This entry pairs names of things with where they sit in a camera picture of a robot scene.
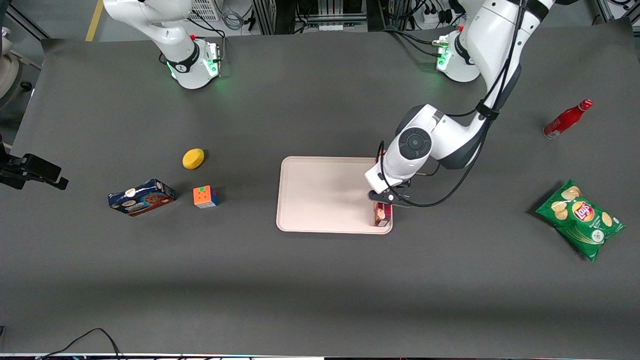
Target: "floor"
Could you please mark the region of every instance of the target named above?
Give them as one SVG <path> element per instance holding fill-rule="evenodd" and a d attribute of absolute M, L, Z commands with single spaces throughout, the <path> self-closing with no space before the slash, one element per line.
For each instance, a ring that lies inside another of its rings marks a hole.
<path fill-rule="evenodd" d="M 13 4 L 25 16 L 36 22 L 44 31 L 53 38 L 66 38 L 85 41 L 90 38 L 88 31 L 97 1 L 102 0 L 14 0 Z M 234 10 L 244 14 L 250 8 L 250 0 L 224 0 L 223 12 Z M 106 11 L 98 12 L 95 17 L 97 27 L 93 34 L 93 41 L 131 41 L 148 40 L 148 38 L 134 28 L 113 20 Z M 554 6 L 542 26 L 590 26 L 594 17 L 598 14 L 594 0 L 580 0 L 568 6 Z M 215 36 L 210 31 L 200 29 L 189 22 L 184 23 L 188 32 L 196 36 Z M 260 35 L 259 27 L 255 26 L 252 32 L 248 31 L 248 25 L 242 30 L 231 31 L 221 22 L 214 23 L 217 28 L 224 29 L 229 35 Z M 12 33 L 9 39 L 13 42 L 13 49 L 23 56 L 27 56 L 36 63 L 42 63 L 44 54 L 40 42 L 24 31 L 19 25 L 8 17 L 4 20 L 4 27 L 10 28 Z M 365 29 L 350 29 L 351 31 L 365 31 Z M 26 69 L 22 80 L 36 83 L 38 71 Z M 4 142 L 12 143 L 19 127 L 19 121 L 0 120 L 0 133 L 4 136 Z"/>

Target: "lay's chip bag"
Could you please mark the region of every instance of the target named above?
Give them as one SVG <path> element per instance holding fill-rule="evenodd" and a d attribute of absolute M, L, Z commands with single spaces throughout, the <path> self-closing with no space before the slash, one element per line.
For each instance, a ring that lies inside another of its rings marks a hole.
<path fill-rule="evenodd" d="M 572 180 L 556 191 L 536 212 L 591 261 L 604 243 L 625 226 L 582 196 Z"/>

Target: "red bottle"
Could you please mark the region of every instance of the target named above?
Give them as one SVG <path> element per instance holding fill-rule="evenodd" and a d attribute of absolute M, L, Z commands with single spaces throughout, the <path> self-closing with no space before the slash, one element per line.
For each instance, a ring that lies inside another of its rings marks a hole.
<path fill-rule="evenodd" d="M 580 121 L 582 114 L 589 110 L 593 105 L 593 101 L 586 99 L 583 100 L 578 106 L 565 110 L 562 114 L 550 122 L 542 133 L 549 139 L 555 139 L 558 135 L 564 133 L 569 127 Z"/>

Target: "bottle cap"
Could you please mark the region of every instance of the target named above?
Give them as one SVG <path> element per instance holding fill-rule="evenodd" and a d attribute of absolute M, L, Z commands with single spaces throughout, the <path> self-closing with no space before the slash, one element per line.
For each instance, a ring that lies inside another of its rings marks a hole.
<path fill-rule="evenodd" d="M 593 106 L 593 101 L 589 99 L 582 100 L 579 106 L 582 110 L 589 110 Z"/>

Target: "tray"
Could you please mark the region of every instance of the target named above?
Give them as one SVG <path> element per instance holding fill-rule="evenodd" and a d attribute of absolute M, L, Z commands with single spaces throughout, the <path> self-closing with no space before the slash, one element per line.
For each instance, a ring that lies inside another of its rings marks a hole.
<path fill-rule="evenodd" d="M 387 234 L 373 226 L 364 173 L 374 158 L 289 156 L 282 161 L 276 224 L 303 233 Z"/>

